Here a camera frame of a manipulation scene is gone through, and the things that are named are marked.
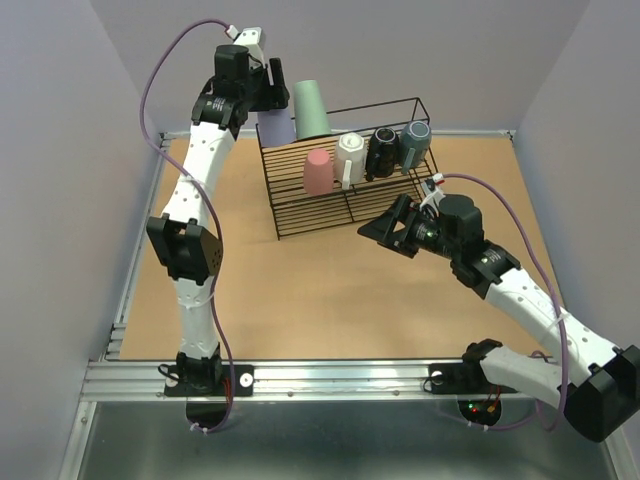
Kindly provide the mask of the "red cup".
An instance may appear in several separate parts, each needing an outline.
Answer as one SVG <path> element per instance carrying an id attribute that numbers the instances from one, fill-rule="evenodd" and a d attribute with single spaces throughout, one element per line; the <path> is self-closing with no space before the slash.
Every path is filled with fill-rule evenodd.
<path id="1" fill-rule="evenodd" d="M 333 190 L 333 182 L 333 166 L 329 152 L 323 148 L 309 151 L 303 170 L 303 186 L 306 193 L 311 196 L 329 194 Z"/>

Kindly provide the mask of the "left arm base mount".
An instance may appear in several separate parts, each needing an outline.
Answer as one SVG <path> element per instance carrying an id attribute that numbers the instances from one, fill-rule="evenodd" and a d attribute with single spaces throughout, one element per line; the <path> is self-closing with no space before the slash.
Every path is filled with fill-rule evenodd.
<path id="1" fill-rule="evenodd" d="M 180 377 L 175 364 L 161 363 L 158 372 L 164 377 L 164 395 L 169 398 L 223 397 L 230 392 L 231 371 L 228 364 L 222 364 L 220 379 L 215 383 L 211 378 L 186 380 Z M 251 397 L 255 379 L 255 368 L 250 364 L 235 364 L 235 397 Z"/>

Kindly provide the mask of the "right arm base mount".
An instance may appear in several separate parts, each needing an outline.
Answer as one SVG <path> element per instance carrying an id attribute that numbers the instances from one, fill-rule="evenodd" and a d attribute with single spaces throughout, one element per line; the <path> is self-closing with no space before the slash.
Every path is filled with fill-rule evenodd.
<path id="1" fill-rule="evenodd" d="M 488 380 L 479 362 L 445 361 L 427 364 L 419 377 L 422 388 L 434 395 L 489 394 L 500 387 L 502 393 L 515 393 L 506 384 Z"/>

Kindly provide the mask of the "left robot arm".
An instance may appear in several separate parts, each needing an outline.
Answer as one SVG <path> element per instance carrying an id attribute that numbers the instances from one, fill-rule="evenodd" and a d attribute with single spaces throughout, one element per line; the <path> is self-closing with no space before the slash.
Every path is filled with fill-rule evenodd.
<path id="1" fill-rule="evenodd" d="M 175 366 L 162 371 L 178 386 L 210 394 L 222 384 L 211 300 L 223 242 L 209 228 L 211 196 L 249 113 L 284 109 L 288 100 L 280 60 L 265 58 L 257 42 L 217 47 L 214 75 L 192 109 L 183 169 L 161 214 L 146 226 L 176 289 L 182 339 Z"/>

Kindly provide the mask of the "blue-grey mug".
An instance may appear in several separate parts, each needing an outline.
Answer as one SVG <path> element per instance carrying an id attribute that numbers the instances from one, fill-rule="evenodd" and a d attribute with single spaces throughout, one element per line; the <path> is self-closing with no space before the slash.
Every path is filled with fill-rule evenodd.
<path id="1" fill-rule="evenodd" d="M 431 140 L 431 127 L 426 121 L 414 120 L 403 128 L 399 137 L 398 158 L 398 165 L 403 175 L 407 175 L 411 169 L 419 165 L 430 148 Z"/>

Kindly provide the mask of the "white mug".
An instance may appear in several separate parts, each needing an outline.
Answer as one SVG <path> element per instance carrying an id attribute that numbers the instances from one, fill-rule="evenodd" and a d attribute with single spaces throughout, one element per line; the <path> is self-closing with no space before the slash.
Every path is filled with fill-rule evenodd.
<path id="1" fill-rule="evenodd" d="M 333 170 L 334 178 L 342 190 L 360 182 L 365 174 L 366 144 L 362 136 L 349 132 L 341 135 L 336 144 Z"/>

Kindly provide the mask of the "black mug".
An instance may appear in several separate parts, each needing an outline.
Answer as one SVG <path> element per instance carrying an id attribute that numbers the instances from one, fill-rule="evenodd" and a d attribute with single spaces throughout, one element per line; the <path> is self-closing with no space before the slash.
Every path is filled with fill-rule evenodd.
<path id="1" fill-rule="evenodd" d="M 395 130 L 380 127 L 373 132 L 366 156 L 365 178 L 368 182 L 393 174 L 398 149 L 399 139 Z"/>

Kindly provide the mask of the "green cup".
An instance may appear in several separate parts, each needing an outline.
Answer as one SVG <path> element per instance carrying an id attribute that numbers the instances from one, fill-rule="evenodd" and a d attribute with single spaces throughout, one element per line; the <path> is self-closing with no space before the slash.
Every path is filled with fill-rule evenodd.
<path id="1" fill-rule="evenodd" d="M 327 111 L 316 80 L 294 84 L 294 120 L 298 140 L 331 134 Z"/>

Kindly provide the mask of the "purple cup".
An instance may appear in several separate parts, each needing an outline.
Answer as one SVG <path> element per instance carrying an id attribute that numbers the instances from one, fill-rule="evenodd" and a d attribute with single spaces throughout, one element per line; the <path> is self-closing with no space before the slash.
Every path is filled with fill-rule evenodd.
<path id="1" fill-rule="evenodd" d="M 257 127 L 263 148 L 281 147 L 293 143 L 296 133 L 288 108 L 257 113 Z"/>

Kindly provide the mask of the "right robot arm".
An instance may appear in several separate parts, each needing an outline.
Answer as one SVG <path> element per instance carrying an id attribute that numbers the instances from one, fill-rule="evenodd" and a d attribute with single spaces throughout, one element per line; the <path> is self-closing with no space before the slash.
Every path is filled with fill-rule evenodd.
<path id="1" fill-rule="evenodd" d="M 482 213 L 464 195 L 420 206 L 402 194 L 358 234 L 412 258 L 426 250 L 450 262 L 456 279 L 520 324 L 554 363 L 513 352 L 497 341 L 467 349 L 463 384 L 506 386 L 560 410 L 584 438 L 602 442 L 639 410 L 639 349 L 621 348 L 583 325 L 503 247 L 485 239 Z"/>

